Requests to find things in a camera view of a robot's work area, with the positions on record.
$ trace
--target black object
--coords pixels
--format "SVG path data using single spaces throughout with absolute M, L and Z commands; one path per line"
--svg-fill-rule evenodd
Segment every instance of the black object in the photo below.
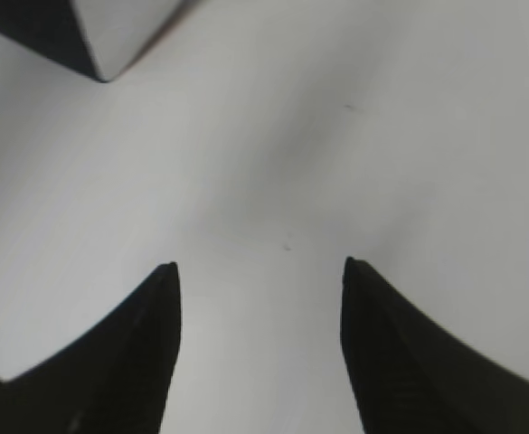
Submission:
M 0 434 L 156 434 L 180 330 L 177 267 L 162 265 L 80 339 L 0 382 Z
M 0 0 L 0 33 L 100 80 L 70 0 Z
M 341 320 L 367 434 L 529 434 L 529 382 L 444 331 L 364 261 L 346 262 Z

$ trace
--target white background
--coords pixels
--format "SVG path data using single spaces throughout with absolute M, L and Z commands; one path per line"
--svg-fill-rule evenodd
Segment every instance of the white background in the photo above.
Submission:
M 0 375 L 158 263 L 165 432 L 361 432 L 348 255 L 529 379 L 529 0 L 205 0 L 101 85 L 0 37 Z

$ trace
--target white table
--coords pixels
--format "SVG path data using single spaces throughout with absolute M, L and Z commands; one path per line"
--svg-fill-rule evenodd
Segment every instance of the white table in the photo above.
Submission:
M 101 85 L 0 37 L 0 375 L 176 260 L 166 433 L 356 433 L 345 257 L 529 379 L 529 0 L 207 0 Z

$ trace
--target white surface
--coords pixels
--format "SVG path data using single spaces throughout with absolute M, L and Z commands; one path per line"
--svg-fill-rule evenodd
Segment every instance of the white surface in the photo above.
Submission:
M 112 80 L 182 0 L 71 0 L 99 77 Z
M 359 432 L 347 255 L 529 378 L 529 0 L 208 0 L 106 86 L 0 39 L 2 375 L 177 260 L 165 432 Z

